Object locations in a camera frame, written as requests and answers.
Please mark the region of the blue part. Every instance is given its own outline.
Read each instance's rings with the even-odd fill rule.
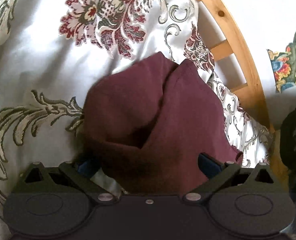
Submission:
[[[90,179],[100,169],[100,162],[97,158],[90,158],[78,166],[78,173]]]
[[[280,70],[282,65],[283,65],[282,61],[271,61],[272,70],[274,72]]]
[[[296,84],[294,82],[287,82],[286,84],[281,85],[281,91],[283,92],[287,88],[291,88],[295,86]]]
[[[203,154],[199,154],[198,156],[198,167],[208,179],[212,179],[222,171],[220,165],[213,162]]]

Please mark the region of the wrinkled fabric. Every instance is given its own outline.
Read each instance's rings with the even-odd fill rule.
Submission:
[[[220,100],[188,59],[178,66],[159,52],[108,76],[83,110],[87,146],[130,193],[183,195],[207,181],[200,153],[236,160]]]
[[[213,56],[197,19],[195,0],[0,0],[0,240],[10,235],[3,204],[27,166],[58,166],[83,151],[83,104],[94,83],[158,51],[177,64],[189,58],[211,79]],[[224,98],[224,109],[238,101]],[[247,146],[255,165],[268,145],[253,120],[235,113],[226,114],[237,116],[226,121],[226,136],[238,150]],[[121,193],[102,169],[92,180]]]

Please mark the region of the wood knot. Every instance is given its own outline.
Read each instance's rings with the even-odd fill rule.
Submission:
[[[225,16],[225,13],[224,13],[223,11],[218,11],[218,15],[219,15],[220,17],[224,17],[224,16]]]

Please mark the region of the circular pad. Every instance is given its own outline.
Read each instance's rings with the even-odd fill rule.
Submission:
[[[240,212],[248,216],[263,216],[268,214],[273,207],[269,198],[257,194],[240,196],[236,199],[235,205]]]
[[[32,237],[61,235],[74,229],[87,217],[90,202],[76,189],[63,191],[68,192],[11,194],[3,207],[5,222],[17,233]]]
[[[227,230],[243,236],[268,236],[285,229],[295,216],[287,193],[245,184],[217,192],[209,201],[210,215]]]

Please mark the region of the black device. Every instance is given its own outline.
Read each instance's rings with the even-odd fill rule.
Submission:
[[[269,165],[249,169],[203,158],[219,173],[182,198],[117,198],[80,175],[74,163],[33,163],[4,205],[11,240],[289,239],[280,231],[295,208]]]

